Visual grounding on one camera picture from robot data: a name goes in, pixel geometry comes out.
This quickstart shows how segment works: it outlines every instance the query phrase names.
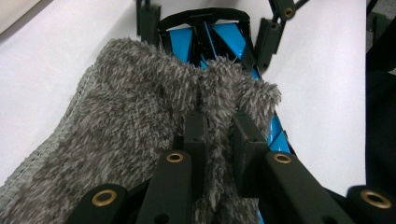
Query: blue metal part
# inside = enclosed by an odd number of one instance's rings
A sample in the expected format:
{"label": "blue metal part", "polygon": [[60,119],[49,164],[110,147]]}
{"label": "blue metal part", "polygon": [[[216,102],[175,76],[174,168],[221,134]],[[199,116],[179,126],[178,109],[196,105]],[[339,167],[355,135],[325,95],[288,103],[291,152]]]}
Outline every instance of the blue metal part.
{"label": "blue metal part", "polygon": [[256,66],[254,66],[253,69],[251,70],[251,75],[253,76],[254,79],[260,79],[260,74]]}
{"label": "blue metal part", "polygon": [[259,224],[264,224],[264,220],[262,220],[262,214],[259,212]]}
{"label": "blue metal part", "polygon": [[221,39],[224,40],[224,42],[231,49],[233,54],[239,60],[241,60],[245,51],[246,41],[236,24],[215,24],[212,25],[212,28],[221,37]]}
{"label": "blue metal part", "polygon": [[204,69],[207,68],[207,65],[206,65],[206,63],[204,63],[204,61],[200,61],[199,64],[201,65],[201,68],[204,68]]}
{"label": "blue metal part", "polygon": [[192,29],[184,28],[169,31],[172,43],[172,51],[183,63],[190,59]]}
{"label": "blue metal part", "polygon": [[270,134],[267,139],[268,147],[272,151],[282,151],[290,153],[288,141],[280,124],[279,117],[274,115],[270,123]]}
{"label": "blue metal part", "polygon": [[212,37],[210,36],[210,33],[209,33],[209,28],[207,28],[206,22],[205,22],[205,29],[206,29],[207,38],[209,38],[210,46],[212,46],[213,54],[215,55],[215,58],[218,58],[218,55],[216,54],[216,51],[215,51],[215,46],[213,46]]}

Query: white surface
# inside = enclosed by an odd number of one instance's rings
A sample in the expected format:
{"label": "white surface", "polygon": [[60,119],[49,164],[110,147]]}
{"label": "white surface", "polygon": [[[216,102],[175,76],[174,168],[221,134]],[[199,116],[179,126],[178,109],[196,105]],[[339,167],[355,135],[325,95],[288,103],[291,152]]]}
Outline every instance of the white surface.
{"label": "white surface", "polygon": [[40,0],[0,0],[0,34]]}
{"label": "white surface", "polygon": [[[250,15],[255,40],[260,17],[272,17],[256,2],[163,0],[162,17],[234,7]],[[99,50],[110,38],[135,38],[134,25],[130,0],[54,1],[0,36],[0,185],[53,132]],[[310,1],[288,22],[265,74],[283,93],[277,112],[300,160],[344,195],[365,182],[364,30],[360,0]]]}

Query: dark cloth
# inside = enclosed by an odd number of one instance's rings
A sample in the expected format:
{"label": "dark cloth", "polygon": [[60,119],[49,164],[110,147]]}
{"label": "dark cloth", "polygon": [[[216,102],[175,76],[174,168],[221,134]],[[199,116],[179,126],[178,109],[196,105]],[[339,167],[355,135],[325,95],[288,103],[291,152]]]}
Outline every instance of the dark cloth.
{"label": "dark cloth", "polygon": [[396,197],[396,76],[366,73],[367,186]]}

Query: white background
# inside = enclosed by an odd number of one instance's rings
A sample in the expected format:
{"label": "white background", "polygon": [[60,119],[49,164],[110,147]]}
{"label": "white background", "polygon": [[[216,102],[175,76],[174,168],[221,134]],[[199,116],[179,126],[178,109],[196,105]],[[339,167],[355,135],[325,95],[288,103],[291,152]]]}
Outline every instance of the white background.
{"label": "white background", "polygon": [[[163,0],[162,18],[199,7],[251,17],[253,40],[267,1]],[[135,35],[131,0],[42,0],[0,35],[0,185],[53,132],[79,79],[110,38]],[[365,2],[308,2],[287,23],[264,78],[300,160],[326,188],[364,184]]]}

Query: black mechanical part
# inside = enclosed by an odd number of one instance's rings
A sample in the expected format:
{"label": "black mechanical part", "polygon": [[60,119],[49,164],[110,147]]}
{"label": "black mechanical part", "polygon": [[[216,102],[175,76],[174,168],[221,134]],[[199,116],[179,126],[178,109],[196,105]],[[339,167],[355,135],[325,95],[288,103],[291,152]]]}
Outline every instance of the black mechanical part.
{"label": "black mechanical part", "polygon": [[184,146],[184,136],[174,136],[172,150],[181,150]]}
{"label": "black mechanical part", "polygon": [[159,44],[165,50],[166,53],[168,54],[173,54],[172,51],[172,44],[171,44],[171,37],[169,36],[168,32],[159,32]]}
{"label": "black mechanical part", "polygon": [[294,155],[268,152],[261,170],[262,199],[271,192],[287,215],[284,223],[354,223]]}
{"label": "black mechanical part", "polygon": [[259,210],[265,224],[289,223],[288,214],[284,213],[282,204],[271,193],[265,196],[265,200],[263,198],[259,199]]}
{"label": "black mechanical part", "polygon": [[[380,34],[379,27],[375,33]],[[366,71],[391,71],[396,67],[396,17],[366,53]]]}
{"label": "black mechanical part", "polygon": [[142,7],[142,0],[136,0],[136,33],[140,35],[140,8]]}
{"label": "black mechanical part", "polygon": [[[200,66],[200,61],[202,60],[216,60],[217,55],[221,54],[225,49],[225,45],[220,38],[214,34],[210,25],[207,26],[207,30],[204,24],[196,25],[192,30],[191,63]],[[211,36],[216,55],[213,52],[212,44],[208,38],[209,35]]]}
{"label": "black mechanical part", "polygon": [[307,3],[309,0],[300,0],[296,3],[296,10],[298,10],[300,7],[302,7],[305,3]]}
{"label": "black mechanical part", "polygon": [[258,198],[257,176],[259,163],[270,149],[262,133],[245,112],[233,116],[233,177],[238,194],[244,198]]}
{"label": "black mechanical part", "polygon": [[272,55],[276,53],[282,31],[280,24],[262,19],[255,47],[256,64],[262,73],[267,70]]}
{"label": "black mechanical part", "polygon": [[286,22],[281,21],[280,22],[280,34],[279,34],[279,38],[277,39],[277,42],[276,42],[274,54],[277,54],[277,49],[279,48],[280,40],[282,39],[282,35],[283,35],[283,31],[285,30],[285,26],[286,26]]}
{"label": "black mechanical part", "polygon": [[255,66],[255,60],[254,60],[254,55],[253,53],[249,50],[249,48],[245,48],[245,52],[242,58],[241,64],[244,65],[244,68],[246,69],[247,72],[251,73],[254,69]]}
{"label": "black mechanical part", "polygon": [[366,16],[369,16],[369,14],[372,12],[372,10],[375,7],[377,2],[378,2],[378,0],[370,1],[369,5],[367,5],[367,8],[366,8]]}
{"label": "black mechanical part", "polygon": [[191,223],[191,156],[163,152],[150,180],[137,224]]}
{"label": "black mechanical part", "polygon": [[396,223],[396,199],[381,189],[355,186],[346,195],[346,210],[360,224]]}
{"label": "black mechanical part", "polygon": [[182,24],[189,26],[214,24],[219,20],[240,21],[249,23],[250,17],[244,12],[233,8],[209,7],[187,10],[166,17],[158,23],[158,31],[167,31]]}
{"label": "black mechanical part", "polygon": [[269,0],[274,15],[280,17],[282,21],[288,21],[294,17],[296,6],[293,0]]}
{"label": "black mechanical part", "polygon": [[184,133],[184,151],[191,155],[192,164],[192,201],[204,193],[206,174],[206,155],[208,144],[207,119],[197,110],[186,116]]}
{"label": "black mechanical part", "polygon": [[332,196],[332,198],[338,203],[338,205],[340,205],[340,207],[344,211],[346,211],[346,198],[344,196],[337,194],[336,192],[334,192],[330,189],[326,189],[326,191],[330,194],[330,196]]}
{"label": "black mechanical part", "polygon": [[67,224],[118,224],[128,217],[128,191],[104,184],[88,191],[67,219]]}
{"label": "black mechanical part", "polygon": [[373,45],[385,33],[391,22],[392,20],[379,13],[372,12],[367,16],[366,31],[373,33]]}
{"label": "black mechanical part", "polygon": [[129,202],[128,202],[128,221],[126,223],[134,224],[137,221],[137,217],[139,216],[140,206],[142,205],[146,193],[149,188],[150,179],[141,183],[140,185],[130,189],[129,194]]}
{"label": "black mechanical part", "polygon": [[157,24],[161,18],[161,6],[151,5],[149,1],[140,8],[139,26],[141,41],[146,41],[149,44],[158,46],[158,31]]}
{"label": "black mechanical part", "polygon": [[288,143],[288,147],[289,147],[290,153],[293,154],[294,156],[297,156],[297,153],[295,152],[293,146],[291,145],[291,143],[289,141],[288,133],[285,130],[283,130],[283,133],[286,136],[286,142]]}

